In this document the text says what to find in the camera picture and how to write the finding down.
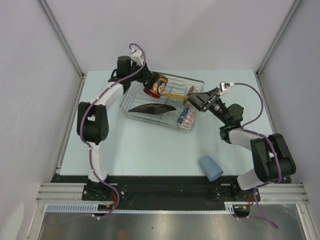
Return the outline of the aluminium frame rail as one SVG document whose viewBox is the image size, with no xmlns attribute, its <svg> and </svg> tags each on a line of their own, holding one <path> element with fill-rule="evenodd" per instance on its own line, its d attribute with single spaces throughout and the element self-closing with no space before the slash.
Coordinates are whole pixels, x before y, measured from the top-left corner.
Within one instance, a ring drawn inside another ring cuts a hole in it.
<svg viewBox="0 0 320 240">
<path fill-rule="evenodd" d="M 119 199 L 129 201 L 134 197 L 151 197 L 162 199 L 192 198 L 196 200 L 213 200 L 226 203 L 247 203 L 254 200 L 252 193 L 232 196 L 229 192 L 218 192 L 218 187 L 209 184 L 122 184 L 116 186 Z M 43 183 L 38 191 L 36 201 L 47 203 L 80 203 L 112 201 L 110 193 L 90 192 L 84 183 Z M 304 186 L 294 183 L 270 184 L 260 187 L 256 198 L 261 204 L 308 204 L 309 200 Z"/>
</svg>

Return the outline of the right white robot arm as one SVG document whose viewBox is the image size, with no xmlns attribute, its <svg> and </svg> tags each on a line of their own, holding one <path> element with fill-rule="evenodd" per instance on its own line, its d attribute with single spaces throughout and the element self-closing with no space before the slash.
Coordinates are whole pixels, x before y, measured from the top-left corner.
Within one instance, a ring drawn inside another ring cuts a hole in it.
<svg viewBox="0 0 320 240">
<path fill-rule="evenodd" d="M 220 98 L 228 91 L 228 87 L 230 84 L 207 92 L 192 92 L 186 99 L 199 112 L 210 111 L 224 124 L 219 129 L 224 142 L 251 152 L 253 169 L 230 183 L 231 196 L 242 201 L 254 188 L 279 183 L 283 178 L 295 174 L 297 167 L 282 134 L 265 135 L 245 129 L 242 124 L 244 108 L 237 103 L 226 106 Z"/>
</svg>

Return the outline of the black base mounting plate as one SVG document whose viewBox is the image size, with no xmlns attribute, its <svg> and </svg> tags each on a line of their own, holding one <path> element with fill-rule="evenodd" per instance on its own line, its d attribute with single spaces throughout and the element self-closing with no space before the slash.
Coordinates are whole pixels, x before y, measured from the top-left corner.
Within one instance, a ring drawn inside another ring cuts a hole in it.
<svg viewBox="0 0 320 240">
<path fill-rule="evenodd" d="M 230 213 L 246 216 L 252 206 L 287 200 L 290 182 L 241 190 L 235 176 L 210 182 L 204 176 L 109 176 L 95 183 L 85 176 L 55 175 L 50 206 L 96 218 L 110 213 Z"/>
</svg>

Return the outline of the blue rim red pattern bowl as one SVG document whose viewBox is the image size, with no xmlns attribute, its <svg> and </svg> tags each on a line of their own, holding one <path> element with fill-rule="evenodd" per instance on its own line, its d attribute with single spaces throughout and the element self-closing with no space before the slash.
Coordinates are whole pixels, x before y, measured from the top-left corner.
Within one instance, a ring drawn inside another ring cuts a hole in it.
<svg viewBox="0 0 320 240">
<path fill-rule="evenodd" d="M 189 106 L 187 106 L 183 109 L 180 116 L 178 117 L 177 123 L 183 124 L 183 125 L 191 125 L 193 121 L 194 121 L 194 112 Z"/>
</svg>

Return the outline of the metal wire dish rack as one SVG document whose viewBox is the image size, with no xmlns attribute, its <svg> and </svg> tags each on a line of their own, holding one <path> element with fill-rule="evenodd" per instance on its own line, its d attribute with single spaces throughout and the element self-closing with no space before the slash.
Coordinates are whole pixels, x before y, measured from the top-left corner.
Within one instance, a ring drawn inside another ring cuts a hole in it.
<svg viewBox="0 0 320 240">
<path fill-rule="evenodd" d="M 195 125 L 197 110 L 184 97 L 189 93 L 201 93 L 205 82 L 169 73 L 163 75 L 168 78 L 168 83 L 160 98 L 147 95 L 144 86 L 134 82 L 124 95 L 120 110 L 128 118 L 190 132 Z"/>
</svg>

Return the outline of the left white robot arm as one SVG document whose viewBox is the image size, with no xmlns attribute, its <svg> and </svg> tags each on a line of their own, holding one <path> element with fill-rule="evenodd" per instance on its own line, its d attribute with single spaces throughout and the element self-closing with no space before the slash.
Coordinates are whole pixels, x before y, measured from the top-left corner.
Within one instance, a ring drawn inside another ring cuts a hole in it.
<svg viewBox="0 0 320 240">
<path fill-rule="evenodd" d="M 107 173 L 100 167 L 100 147 L 109 134 L 108 109 L 130 88 L 131 83 L 151 78 L 143 56 L 120 56 L 105 89 L 91 102 L 82 101 L 77 107 L 76 132 L 87 145 L 90 173 L 88 179 L 97 183 L 93 194 L 100 200 L 110 196 L 111 188 L 104 184 Z"/>
</svg>

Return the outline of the black floral square plate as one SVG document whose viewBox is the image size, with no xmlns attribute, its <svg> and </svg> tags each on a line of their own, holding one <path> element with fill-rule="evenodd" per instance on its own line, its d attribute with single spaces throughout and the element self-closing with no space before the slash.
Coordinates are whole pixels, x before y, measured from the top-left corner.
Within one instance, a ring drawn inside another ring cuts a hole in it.
<svg viewBox="0 0 320 240">
<path fill-rule="evenodd" d="M 150 115 L 161 115 L 167 112 L 176 111 L 177 109 L 171 105 L 163 103 L 147 103 L 131 108 L 130 113 L 142 113 Z"/>
</svg>

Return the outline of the dark mug red interior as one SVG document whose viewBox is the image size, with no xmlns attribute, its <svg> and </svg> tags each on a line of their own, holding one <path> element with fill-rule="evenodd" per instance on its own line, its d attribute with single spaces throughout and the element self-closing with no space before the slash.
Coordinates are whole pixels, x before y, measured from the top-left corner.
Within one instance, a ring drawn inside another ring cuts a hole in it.
<svg viewBox="0 0 320 240">
<path fill-rule="evenodd" d="M 168 83 L 168 78 L 159 72 L 152 72 L 152 77 L 147 80 L 143 92 L 148 96 L 159 99 Z"/>
</svg>

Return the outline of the light blue plastic cup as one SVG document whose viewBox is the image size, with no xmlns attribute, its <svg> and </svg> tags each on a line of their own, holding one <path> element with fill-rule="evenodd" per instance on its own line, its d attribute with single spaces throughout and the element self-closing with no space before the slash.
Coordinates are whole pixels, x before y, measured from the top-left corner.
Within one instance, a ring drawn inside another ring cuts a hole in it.
<svg viewBox="0 0 320 240">
<path fill-rule="evenodd" d="M 217 180 L 224 173 L 221 167 L 208 155 L 203 156 L 198 163 L 210 182 Z"/>
</svg>

